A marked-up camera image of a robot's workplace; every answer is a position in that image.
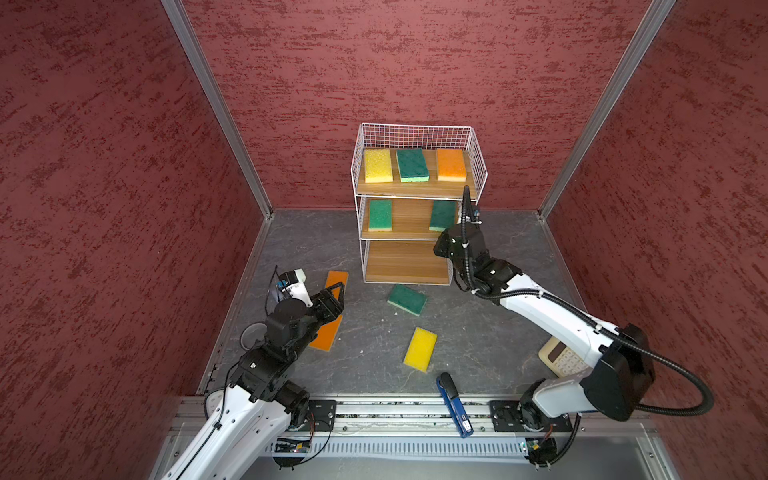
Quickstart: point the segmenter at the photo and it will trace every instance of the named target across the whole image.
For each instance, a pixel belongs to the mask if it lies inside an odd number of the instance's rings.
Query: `top shelf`
[[[365,162],[360,165],[360,172],[357,177],[356,195],[364,197],[400,197],[400,198],[435,198],[446,200],[461,200],[464,193],[464,186],[469,185],[469,193],[472,200],[477,200],[477,191],[475,189],[475,177],[472,172],[469,154],[463,151],[464,165],[467,169],[467,180],[465,182],[446,182],[437,181],[437,155],[434,150],[424,150],[424,160],[429,170],[429,181],[426,182],[400,182],[400,170],[397,166],[397,150],[390,148],[392,155],[392,178],[393,182],[383,184],[366,183]]]

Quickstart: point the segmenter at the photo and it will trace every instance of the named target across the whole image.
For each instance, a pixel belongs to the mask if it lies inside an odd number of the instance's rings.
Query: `textured red wall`
[[[486,207],[536,209],[648,0],[184,2],[277,207],[351,207],[357,128],[471,125]]]
[[[589,310],[713,388],[657,419],[685,478],[768,477],[767,51],[767,3],[678,0],[550,216]],[[698,401],[657,372],[651,401]]]
[[[0,478],[144,480],[258,209],[160,2],[3,2],[0,38]]]

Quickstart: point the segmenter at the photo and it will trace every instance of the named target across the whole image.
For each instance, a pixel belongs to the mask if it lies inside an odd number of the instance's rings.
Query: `three-tier shelf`
[[[389,148],[393,182],[367,184],[363,152],[366,148]],[[421,148],[429,170],[429,181],[401,183],[396,151]],[[455,148],[464,152],[466,182],[437,180],[435,150]],[[433,200],[454,200],[461,211],[464,186],[469,185],[477,204],[488,178],[475,129],[427,125],[361,124],[352,160],[352,185],[357,209],[362,277],[366,283],[415,283],[448,285],[453,278],[451,263],[436,257],[432,248],[440,232],[429,229]],[[369,232],[366,205],[371,198],[392,199],[392,231]]]

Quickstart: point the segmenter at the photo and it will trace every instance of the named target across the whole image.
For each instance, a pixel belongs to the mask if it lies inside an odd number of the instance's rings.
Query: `black mounting plate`
[[[517,400],[491,400],[488,402],[488,406],[491,407],[491,420],[493,421],[493,429],[496,432],[526,432],[532,433],[531,430],[526,429],[525,425],[520,423],[518,416],[513,412],[518,411],[518,405],[520,402]],[[556,419],[552,419],[552,432],[570,432],[573,430],[571,426],[571,419],[567,416],[559,416]],[[541,433],[546,434],[549,432],[549,425],[545,426]]]
[[[336,400],[313,400],[310,399],[310,410],[306,414],[307,421],[298,429],[290,429],[289,432],[308,432],[310,430],[310,413],[315,415],[315,432],[330,432],[333,430],[333,423],[336,421]]]

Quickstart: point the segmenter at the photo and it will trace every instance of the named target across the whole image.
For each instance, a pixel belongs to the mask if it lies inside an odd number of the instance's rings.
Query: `shelf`
[[[469,161],[469,154],[464,152],[464,165],[467,169],[466,182],[438,182],[437,181],[437,154],[434,150],[424,150],[424,159],[429,170],[429,181],[426,182],[401,182],[400,171],[397,167],[397,150],[389,149],[392,155],[392,178],[393,182],[384,184],[366,183],[365,162],[360,164],[360,173],[357,181],[357,195],[368,197],[409,197],[409,198],[435,198],[446,200],[461,200],[464,193],[464,185],[469,185],[469,193],[472,200],[477,200],[477,191],[475,190],[475,178],[472,173],[472,165]]]
[[[437,257],[432,242],[371,241],[366,250],[367,283],[451,283],[448,260]]]
[[[421,200],[412,198],[392,199],[392,231],[369,232],[368,216],[370,209],[368,202],[363,201],[361,208],[365,209],[362,221],[360,238],[363,240],[437,240],[441,232],[433,232],[429,229],[432,219],[432,202],[434,200]],[[456,205],[456,220],[458,221],[458,206]]]

